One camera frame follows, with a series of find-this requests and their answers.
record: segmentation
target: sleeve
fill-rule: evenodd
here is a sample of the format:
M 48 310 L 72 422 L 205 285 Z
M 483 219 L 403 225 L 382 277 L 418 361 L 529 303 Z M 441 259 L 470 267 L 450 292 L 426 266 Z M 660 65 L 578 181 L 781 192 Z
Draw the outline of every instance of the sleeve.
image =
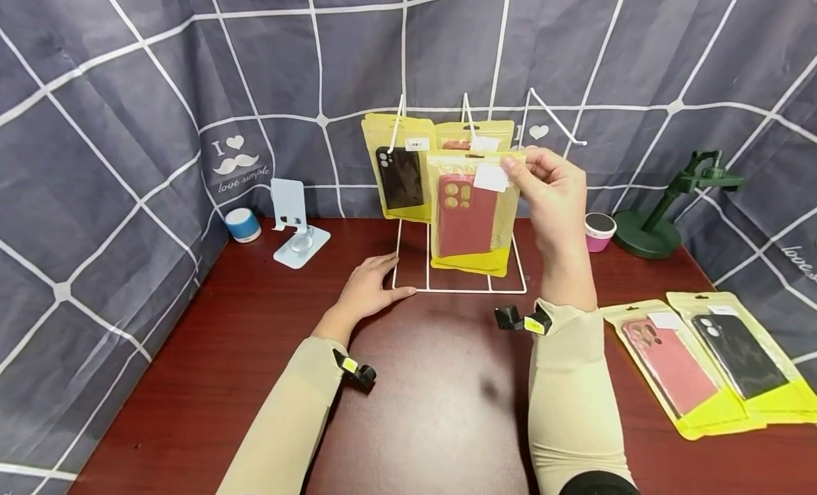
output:
M 538 305 L 552 318 L 546 334 L 534 335 L 528 380 L 528 442 L 539 490 L 558 494 L 577 475 L 597 470 L 633 483 L 601 312 Z
M 334 340 L 307 338 L 241 442 L 216 495 L 300 494 L 343 371 Z

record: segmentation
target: table surface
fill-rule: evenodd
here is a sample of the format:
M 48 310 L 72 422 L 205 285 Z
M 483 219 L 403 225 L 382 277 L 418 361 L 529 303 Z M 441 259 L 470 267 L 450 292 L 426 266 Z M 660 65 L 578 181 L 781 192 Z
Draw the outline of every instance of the table surface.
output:
M 487 289 L 482 275 L 426 272 L 426 227 L 316 220 L 332 233 L 303 269 L 274 262 L 291 232 L 231 242 L 103 437 L 72 494 L 212 494 L 297 345 L 368 255 L 391 252 L 398 284 Z M 531 338 L 502 332 L 495 306 L 532 305 L 541 259 L 516 223 L 528 293 L 419 293 L 361 323 L 351 353 L 377 370 L 369 394 L 338 394 L 305 493 L 536 494 L 526 440 Z M 711 289 L 683 249 L 642 260 L 592 255 L 600 306 Z M 516 257 L 493 291 L 522 285 Z M 682 439 L 609 327 L 606 351 L 630 469 L 644 494 L 800 494 L 813 490 L 815 426 Z

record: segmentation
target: plastic packaging bag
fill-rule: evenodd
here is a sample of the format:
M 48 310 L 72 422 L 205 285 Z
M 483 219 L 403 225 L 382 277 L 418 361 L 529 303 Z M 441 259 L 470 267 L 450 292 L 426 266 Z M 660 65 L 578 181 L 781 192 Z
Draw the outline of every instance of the plastic packaging bag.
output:
M 641 301 L 601 312 L 684 439 L 765 426 L 749 418 L 702 345 L 666 303 Z
M 429 153 L 431 266 L 504 277 L 520 190 L 500 166 L 519 152 Z M 488 189 L 486 184 L 493 184 Z
M 441 123 L 435 131 L 441 150 L 507 151 L 513 141 L 514 122 L 477 121 L 473 133 L 471 123 Z
M 397 131 L 394 131 L 394 122 L 397 122 Z M 361 126 L 377 180 L 383 216 L 430 222 L 431 193 L 426 184 L 426 155 L 436 146 L 434 123 L 430 119 L 369 113 Z
M 817 423 L 817 395 L 762 324 L 729 292 L 667 293 L 751 418 Z

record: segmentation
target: mustache print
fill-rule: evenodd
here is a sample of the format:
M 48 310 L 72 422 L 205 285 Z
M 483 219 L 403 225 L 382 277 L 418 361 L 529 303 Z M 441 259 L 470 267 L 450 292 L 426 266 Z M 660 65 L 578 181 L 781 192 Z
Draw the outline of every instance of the mustache print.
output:
M 257 161 L 258 156 L 251 157 L 249 155 L 239 155 L 235 158 L 225 158 L 225 160 L 221 162 L 221 166 L 217 169 L 213 169 L 213 172 L 216 174 L 221 174 L 221 176 L 226 176 L 227 174 L 232 173 L 232 171 L 235 171 L 236 167 L 251 167 Z

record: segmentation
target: white phone stand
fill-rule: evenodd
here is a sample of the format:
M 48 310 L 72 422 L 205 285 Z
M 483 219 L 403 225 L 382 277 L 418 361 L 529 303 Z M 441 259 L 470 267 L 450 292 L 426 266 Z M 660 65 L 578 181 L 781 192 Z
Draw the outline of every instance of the white phone stand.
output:
M 302 182 L 273 178 L 269 183 L 269 193 L 275 208 L 273 230 L 283 231 L 287 226 L 295 227 L 295 236 L 273 254 L 273 259 L 292 269 L 302 268 L 329 241 L 331 235 L 328 231 L 306 224 Z

